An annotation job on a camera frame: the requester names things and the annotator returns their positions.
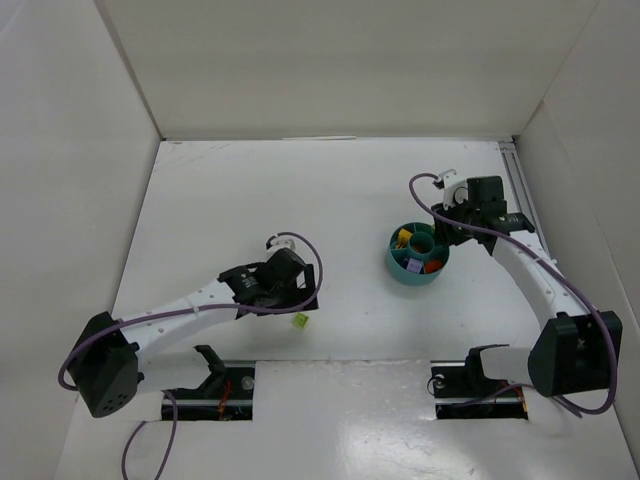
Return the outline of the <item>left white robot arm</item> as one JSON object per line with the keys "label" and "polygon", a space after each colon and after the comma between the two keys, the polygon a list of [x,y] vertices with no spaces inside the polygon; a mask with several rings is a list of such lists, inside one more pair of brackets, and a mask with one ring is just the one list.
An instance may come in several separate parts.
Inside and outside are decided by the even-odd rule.
{"label": "left white robot arm", "polygon": [[160,369],[157,356],[173,345],[248,314],[315,310],[323,280],[322,261],[308,263],[282,247],[263,262],[226,270],[198,290],[138,317],[116,320],[99,313],[63,362],[60,384],[79,393],[92,417],[110,416],[151,386]]}

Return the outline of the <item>orange round lego dish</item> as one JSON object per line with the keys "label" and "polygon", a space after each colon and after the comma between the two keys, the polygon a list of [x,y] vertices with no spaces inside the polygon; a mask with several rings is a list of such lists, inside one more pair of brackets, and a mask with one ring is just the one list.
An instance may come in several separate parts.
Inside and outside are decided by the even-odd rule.
{"label": "orange round lego dish", "polygon": [[441,270],[444,266],[444,262],[440,259],[431,259],[424,264],[424,272],[426,274],[433,274]]}

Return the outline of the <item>green hollow lego brick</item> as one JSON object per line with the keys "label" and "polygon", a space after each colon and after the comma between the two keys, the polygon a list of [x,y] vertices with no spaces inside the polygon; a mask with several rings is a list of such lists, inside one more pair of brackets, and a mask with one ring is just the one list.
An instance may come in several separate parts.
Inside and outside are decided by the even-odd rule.
{"label": "green hollow lego brick", "polygon": [[303,313],[297,313],[292,319],[292,325],[299,330],[304,330],[308,322],[309,317]]}

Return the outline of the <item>small yellow lego brick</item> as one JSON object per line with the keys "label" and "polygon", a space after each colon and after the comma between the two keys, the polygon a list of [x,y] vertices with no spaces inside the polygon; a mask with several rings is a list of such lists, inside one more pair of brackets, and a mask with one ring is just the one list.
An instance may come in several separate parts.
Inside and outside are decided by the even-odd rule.
{"label": "small yellow lego brick", "polygon": [[407,244],[412,235],[413,233],[411,231],[401,228],[397,234],[397,242],[402,245]]}

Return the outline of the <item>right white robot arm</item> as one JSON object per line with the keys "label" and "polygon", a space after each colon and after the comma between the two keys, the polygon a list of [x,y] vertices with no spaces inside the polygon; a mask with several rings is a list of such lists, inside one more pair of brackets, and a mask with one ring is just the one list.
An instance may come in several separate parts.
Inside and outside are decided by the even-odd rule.
{"label": "right white robot arm", "polygon": [[539,324],[530,347],[492,344],[469,352],[475,376],[528,384],[565,400],[604,390],[612,404],[618,386],[622,323],[600,311],[556,267],[532,221],[511,212],[499,176],[463,179],[448,170],[432,178],[443,199],[429,208],[435,237],[447,247],[474,240],[512,278]]}

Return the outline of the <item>light purple square lego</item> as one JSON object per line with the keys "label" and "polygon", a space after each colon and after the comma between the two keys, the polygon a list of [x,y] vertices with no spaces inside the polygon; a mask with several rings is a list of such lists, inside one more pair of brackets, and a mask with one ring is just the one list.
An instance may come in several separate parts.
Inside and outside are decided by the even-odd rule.
{"label": "light purple square lego", "polygon": [[405,270],[415,275],[422,275],[424,273],[424,262],[409,257],[405,262]]}

